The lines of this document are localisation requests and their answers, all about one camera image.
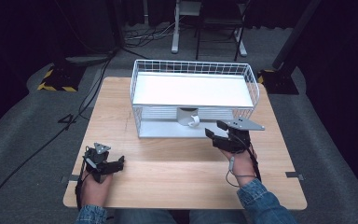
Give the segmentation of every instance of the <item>sleeve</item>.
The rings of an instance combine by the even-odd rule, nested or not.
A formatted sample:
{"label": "sleeve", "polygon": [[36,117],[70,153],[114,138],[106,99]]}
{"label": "sleeve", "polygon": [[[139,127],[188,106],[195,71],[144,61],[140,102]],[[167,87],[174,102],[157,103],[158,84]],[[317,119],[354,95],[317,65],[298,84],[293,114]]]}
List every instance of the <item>sleeve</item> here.
{"label": "sleeve", "polygon": [[280,205],[278,198],[255,179],[237,192],[241,204],[257,223],[297,223],[290,212]]}
{"label": "sleeve", "polygon": [[107,212],[96,205],[86,205],[80,209],[76,224],[103,224],[106,221]]}

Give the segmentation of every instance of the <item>wooden table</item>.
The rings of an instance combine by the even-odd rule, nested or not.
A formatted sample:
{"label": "wooden table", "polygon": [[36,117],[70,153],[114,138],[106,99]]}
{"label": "wooden table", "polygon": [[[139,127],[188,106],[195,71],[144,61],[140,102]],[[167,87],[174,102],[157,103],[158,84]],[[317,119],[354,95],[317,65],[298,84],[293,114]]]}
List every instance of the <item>wooden table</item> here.
{"label": "wooden table", "polygon": [[[128,77],[103,81],[72,172],[79,175],[86,146],[98,142],[112,147],[108,161],[125,156],[124,170],[114,174],[106,207],[167,209],[242,209],[237,188],[225,176],[226,157],[205,139],[140,139],[131,109]],[[283,141],[267,93],[260,87],[260,101],[251,120],[265,131],[251,132],[264,185],[288,209],[307,207],[295,168]],[[75,181],[70,181],[63,203],[76,207]]]}

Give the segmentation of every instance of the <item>person's right hand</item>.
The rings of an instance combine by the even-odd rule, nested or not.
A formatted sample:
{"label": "person's right hand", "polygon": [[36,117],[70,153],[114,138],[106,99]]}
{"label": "person's right hand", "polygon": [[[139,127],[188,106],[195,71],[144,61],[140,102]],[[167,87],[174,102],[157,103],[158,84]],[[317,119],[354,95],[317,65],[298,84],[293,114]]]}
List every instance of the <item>person's right hand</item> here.
{"label": "person's right hand", "polygon": [[227,157],[228,160],[230,160],[231,157],[234,157],[232,173],[236,176],[240,187],[246,185],[247,183],[255,179],[255,169],[253,166],[252,159],[250,158],[249,152],[247,150],[238,154],[230,153],[225,150],[220,151]]}
{"label": "person's right hand", "polygon": [[87,171],[84,171],[83,178],[84,182],[81,190],[82,206],[92,204],[103,207],[109,193],[113,175],[107,175],[103,183],[95,181],[92,175]]}

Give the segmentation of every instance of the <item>white wire basket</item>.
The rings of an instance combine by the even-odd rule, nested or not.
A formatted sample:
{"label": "white wire basket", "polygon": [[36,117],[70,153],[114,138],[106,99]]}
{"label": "white wire basket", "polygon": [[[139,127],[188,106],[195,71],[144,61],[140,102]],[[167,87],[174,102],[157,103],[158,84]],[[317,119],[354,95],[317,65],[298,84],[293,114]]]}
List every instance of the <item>white wire basket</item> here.
{"label": "white wire basket", "polygon": [[[259,89],[247,63],[136,60],[131,105],[139,137],[219,135],[217,120],[250,118]],[[193,124],[179,122],[179,110],[196,110]]]}

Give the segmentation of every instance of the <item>white object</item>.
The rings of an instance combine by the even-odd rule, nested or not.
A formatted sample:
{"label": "white object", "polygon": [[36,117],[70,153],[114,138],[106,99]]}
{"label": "white object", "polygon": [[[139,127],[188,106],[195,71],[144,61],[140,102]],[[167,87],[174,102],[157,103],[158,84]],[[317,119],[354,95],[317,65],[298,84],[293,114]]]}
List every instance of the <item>white object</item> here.
{"label": "white object", "polygon": [[180,108],[176,110],[176,118],[178,123],[183,126],[197,127],[200,125],[200,117],[197,108]]}
{"label": "white object", "polygon": [[[131,104],[139,137],[206,137],[205,128],[224,136],[216,121],[248,119],[258,97],[247,63],[134,63]],[[182,116],[178,108],[197,113]]]}

